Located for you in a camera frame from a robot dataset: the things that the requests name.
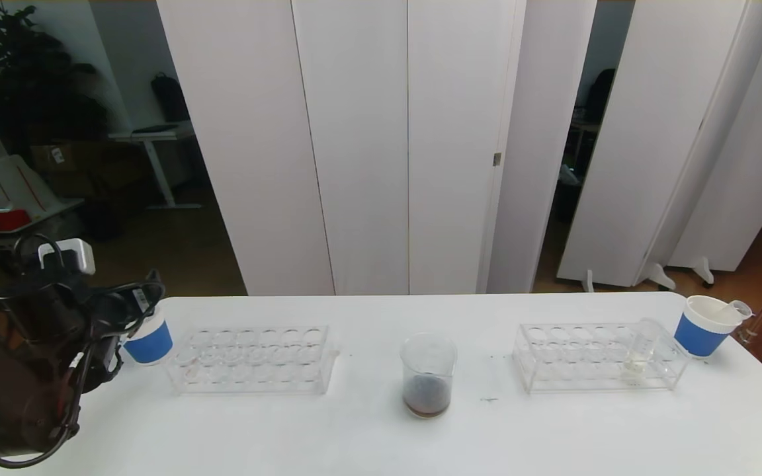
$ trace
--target white stand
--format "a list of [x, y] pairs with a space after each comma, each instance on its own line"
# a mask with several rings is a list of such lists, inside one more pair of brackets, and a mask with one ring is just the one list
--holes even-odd
[[584, 292], [595, 292], [595, 289], [593, 289], [592, 269], [587, 269], [587, 277], [584, 278], [584, 281], [581, 281], [581, 287], [584, 288]]
[[161, 189], [161, 195], [166, 201], [166, 205], [156, 205], [148, 208], [201, 208], [202, 205], [198, 203], [176, 203], [175, 197], [172, 194], [172, 188], [169, 186], [167, 176], [163, 172], [163, 165], [161, 165], [160, 159], [157, 156], [157, 150], [155, 150], [155, 144], [152, 141], [143, 141], [143, 147], [146, 149], [146, 155], [149, 156], [149, 162], [151, 168], [155, 172], [155, 178], [157, 178], [157, 185]]
[[657, 283], [658, 286], [668, 290], [675, 290], [675, 281], [666, 275], [663, 267], [656, 262], [650, 262], [646, 265], [645, 273], [647, 280]]
[[698, 264], [693, 267], [693, 271], [695, 271], [695, 274], [698, 274], [699, 278], [704, 280], [705, 288], [713, 286], [713, 273], [710, 271], [710, 261], [708, 261], [707, 257], [702, 256]]

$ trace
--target glass beaker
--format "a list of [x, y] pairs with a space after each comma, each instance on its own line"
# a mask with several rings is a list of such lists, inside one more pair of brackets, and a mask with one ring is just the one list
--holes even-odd
[[412, 335], [402, 344], [402, 397], [415, 416], [433, 418], [451, 403], [451, 379], [457, 361], [454, 343], [442, 335]]

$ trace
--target green leaves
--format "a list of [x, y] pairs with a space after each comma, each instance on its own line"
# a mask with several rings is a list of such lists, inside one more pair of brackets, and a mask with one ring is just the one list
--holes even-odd
[[32, 142], [108, 131], [104, 106], [81, 92], [84, 75], [96, 67], [73, 62], [60, 40], [31, 28], [34, 12], [29, 5], [10, 13], [0, 4], [0, 136], [11, 153], [29, 154]]
[[70, 71], [73, 73], [84, 73], [85, 75], [94, 75], [96, 73], [96, 67], [93, 64], [88, 63], [76, 63], [70, 67]]

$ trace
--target clear acrylic rack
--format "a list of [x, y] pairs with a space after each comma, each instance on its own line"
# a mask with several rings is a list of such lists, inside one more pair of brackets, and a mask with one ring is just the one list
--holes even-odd
[[520, 325], [513, 349], [527, 392], [675, 389], [689, 356], [659, 323]]
[[179, 393], [323, 394], [336, 351], [327, 326], [193, 329], [165, 367]]

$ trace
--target desk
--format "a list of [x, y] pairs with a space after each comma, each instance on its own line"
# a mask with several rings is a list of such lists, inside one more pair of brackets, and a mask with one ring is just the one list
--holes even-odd
[[569, 123], [570, 129], [578, 129], [578, 141], [575, 145], [575, 162], [577, 163], [578, 156], [581, 155], [581, 143], [584, 140], [584, 134], [587, 132], [598, 134], [601, 130], [601, 123], [592, 123], [584, 120], [574, 120]]
[[[762, 365], [731, 338], [675, 391], [527, 395], [511, 365], [519, 323], [673, 329], [683, 305], [672, 293], [169, 298], [176, 338], [193, 323], [330, 325], [329, 391], [176, 397], [160, 366], [126, 364], [85, 395], [79, 434], [19, 474], [762, 476]], [[419, 331], [458, 349], [435, 420], [400, 397], [399, 347]]]
[[155, 142], [157, 141], [178, 141], [179, 139], [192, 138], [196, 135], [193, 130], [193, 124], [188, 121], [182, 121], [175, 123], [178, 127], [169, 130], [161, 130], [160, 132], [118, 132], [115, 134], [108, 134], [108, 138], [117, 142], [140, 142], [146, 149], [146, 154], [149, 156], [149, 163], [151, 163], [151, 169], [155, 173], [155, 179], [157, 179], [157, 186], [160, 187], [163, 199], [166, 201], [166, 205], [162, 205], [158, 208], [201, 208], [202, 205], [197, 203], [176, 203], [175, 197], [172, 194], [172, 187], [169, 186], [166, 174], [163, 172], [163, 165], [161, 165], [160, 158], [157, 156], [157, 150], [155, 149]]

